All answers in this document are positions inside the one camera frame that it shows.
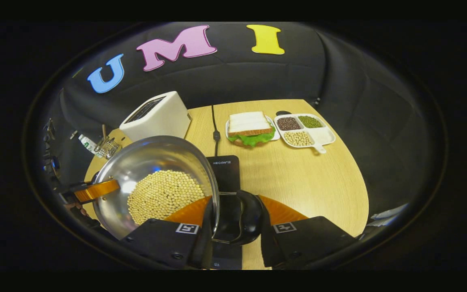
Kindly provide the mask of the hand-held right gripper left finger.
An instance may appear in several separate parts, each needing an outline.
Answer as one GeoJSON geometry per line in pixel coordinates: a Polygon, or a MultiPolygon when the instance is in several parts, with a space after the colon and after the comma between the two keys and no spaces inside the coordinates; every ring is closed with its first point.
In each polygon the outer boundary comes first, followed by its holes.
{"type": "Polygon", "coordinates": [[[121,244],[135,254],[171,269],[207,269],[212,259],[213,204],[195,201],[166,220],[149,219],[121,244]]]}

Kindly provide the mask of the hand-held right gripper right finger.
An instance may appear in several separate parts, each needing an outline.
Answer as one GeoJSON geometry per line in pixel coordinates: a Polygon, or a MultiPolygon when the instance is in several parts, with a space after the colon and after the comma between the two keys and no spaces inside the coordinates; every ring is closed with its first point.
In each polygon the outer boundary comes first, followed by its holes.
{"type": "Polygon", "coordinates": [[[323,216],[307,217],[262,195],[261,253],[274,270],[312,269],[358,239],[323,216]]]}

